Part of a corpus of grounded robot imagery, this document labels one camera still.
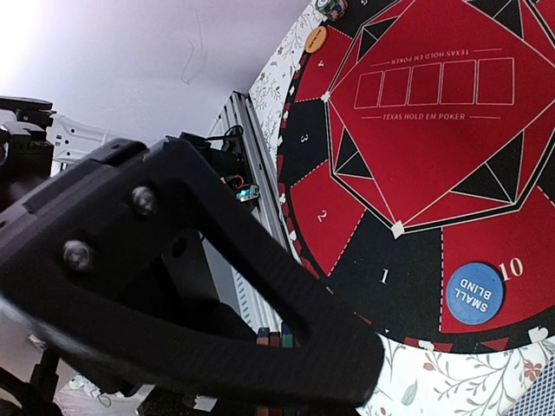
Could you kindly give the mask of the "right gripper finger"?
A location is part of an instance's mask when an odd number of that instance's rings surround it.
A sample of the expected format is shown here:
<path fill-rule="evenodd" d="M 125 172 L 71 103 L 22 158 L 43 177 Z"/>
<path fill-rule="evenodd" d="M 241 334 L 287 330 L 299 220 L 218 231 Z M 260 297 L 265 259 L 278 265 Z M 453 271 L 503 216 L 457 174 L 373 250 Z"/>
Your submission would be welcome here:
<path fill-rule="evenodd" d="M 153 384 L 218 399 L 358 407 L 383 348 L 184 140 L 117 139 L 51 179 L 1 167 L 1 299 L 108 391 Z M 261 347 L 219 298 L 211 244 L 297 346 Z"/>

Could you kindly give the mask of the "poker chip stack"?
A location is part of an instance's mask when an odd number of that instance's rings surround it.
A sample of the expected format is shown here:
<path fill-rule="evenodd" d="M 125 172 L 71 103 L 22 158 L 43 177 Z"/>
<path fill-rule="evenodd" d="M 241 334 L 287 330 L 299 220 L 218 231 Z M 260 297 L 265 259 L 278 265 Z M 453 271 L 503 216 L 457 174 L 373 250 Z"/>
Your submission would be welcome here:
<path fill-rule="evenodd" d="M 347 0 L 316 0 L 314 6 L 325 18 L 336 21 L 344 16 L 349 4 Z"/>
<path fill-rule="evenodd" d="M 258 329 L 256 343 L 263 347 L 294 348 L 297 345 L 295 335 L 285 322 L 277 330 L 269 327 Z"/>

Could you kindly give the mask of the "orange dealer button chip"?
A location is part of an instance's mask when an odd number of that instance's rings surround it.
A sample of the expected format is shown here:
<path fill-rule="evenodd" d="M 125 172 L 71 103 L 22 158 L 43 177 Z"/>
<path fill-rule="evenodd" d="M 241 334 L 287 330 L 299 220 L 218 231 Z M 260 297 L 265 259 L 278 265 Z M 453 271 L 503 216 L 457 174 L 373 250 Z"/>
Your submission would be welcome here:
<path fill-rule="evenodd" d="M 327 28 L 324 26 L 316 27 L 307 36 L 307 39 L 304 45 L 304 51 L 307 54 L 315 54 L 324 46 L 324 44 L 327 41 L 327 38 L 328 38 Z"/>

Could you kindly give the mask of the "blue small blind chip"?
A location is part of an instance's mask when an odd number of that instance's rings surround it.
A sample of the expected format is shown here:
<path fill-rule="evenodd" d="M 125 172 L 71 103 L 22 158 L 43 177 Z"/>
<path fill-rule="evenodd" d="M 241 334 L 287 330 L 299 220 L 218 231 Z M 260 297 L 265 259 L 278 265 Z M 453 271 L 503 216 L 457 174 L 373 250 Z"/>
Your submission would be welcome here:
<path fill-rule="evenodd" d="M 457 322 L 467 326 L 490 322 L 500 312 L 504 298 L 499 272 L 486 263 L 460 266 L 447 285 L 447 308 Z"/>

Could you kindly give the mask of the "blue checkered card deck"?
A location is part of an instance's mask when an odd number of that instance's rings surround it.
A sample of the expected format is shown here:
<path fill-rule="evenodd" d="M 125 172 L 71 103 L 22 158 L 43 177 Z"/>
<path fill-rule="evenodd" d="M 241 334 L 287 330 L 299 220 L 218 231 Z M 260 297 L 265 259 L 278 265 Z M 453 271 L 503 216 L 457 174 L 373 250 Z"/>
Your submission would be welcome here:
<path fill-rule="evenodd" d="M 526 393 L 506 412 L 507 416 L 554 416 L 554 359 L 546 364 Z"/>

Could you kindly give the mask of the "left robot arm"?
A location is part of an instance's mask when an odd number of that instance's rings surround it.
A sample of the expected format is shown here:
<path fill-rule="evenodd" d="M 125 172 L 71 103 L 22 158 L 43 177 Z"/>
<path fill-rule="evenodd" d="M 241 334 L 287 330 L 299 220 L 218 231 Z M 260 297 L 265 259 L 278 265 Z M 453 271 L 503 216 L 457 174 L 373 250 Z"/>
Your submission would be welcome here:
<path fill-rule="evenodd" d="M 1 209 L 51 176 L 52 163 L 70 165 L 115 137 L 58 114 L 50 101 L 1 98 Z"/>

